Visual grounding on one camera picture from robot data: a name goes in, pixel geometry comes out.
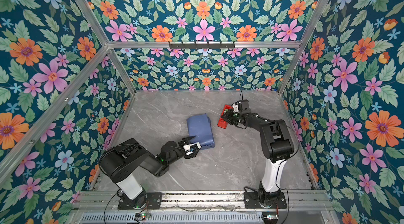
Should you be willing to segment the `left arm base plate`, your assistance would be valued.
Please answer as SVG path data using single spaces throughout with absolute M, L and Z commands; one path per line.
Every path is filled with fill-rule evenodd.
M 161 192 L 141 192 L 134 199 L 129 199 L 126 194 L 120 195 L 119 210 L 158 210 L 162 203 Z

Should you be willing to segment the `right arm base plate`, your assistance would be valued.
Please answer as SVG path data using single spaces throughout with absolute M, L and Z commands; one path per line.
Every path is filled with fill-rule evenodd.
M 276 192 L 244 192 L 244 204 L 246 209 L 286 209 L 287 199 L 285 194 L 278 190 Z

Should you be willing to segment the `light blue wrapping paper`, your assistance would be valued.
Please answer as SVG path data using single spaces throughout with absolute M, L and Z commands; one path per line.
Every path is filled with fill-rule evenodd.
M 211 121 L 207 114 L 200 114 L 187 119 L 187 128 L 190 142 L 199 143 L 201 149 L 214 148 L 214 136 L 211 128 Z

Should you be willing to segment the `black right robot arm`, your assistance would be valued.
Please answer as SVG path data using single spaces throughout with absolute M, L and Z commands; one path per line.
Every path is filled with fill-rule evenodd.
M 260 134 L 262 152 L 266 158 L 264 176 L 258 189 L 247 186 L 244 188 L 245 207 L 252 208 L 253 204 L 256 204 L 258 208 L 286 208 L 280 181 L 287 161 L 295 154 L 286 122 L 253 113 L 246 99 L 225 105 L 221 120 L 237 128 L 252 128 Z

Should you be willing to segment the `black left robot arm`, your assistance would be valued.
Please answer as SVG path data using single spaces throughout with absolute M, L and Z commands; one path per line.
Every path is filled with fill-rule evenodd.
M 187 137 L 179 142 L 169 141 L 161 147 L 158 155 L 154 155 L 131 138 L 105 151 L 100 157 L 99 167 L 118 186 L 121 199 L 138 208 L 146 200 L 146 191 L 137 181 L 134 171 L 141 167 L 155 177 L 161 177 L 169 171 L 171 164 L 197 156 L 202 146 L 191 140 L 192 137 Z

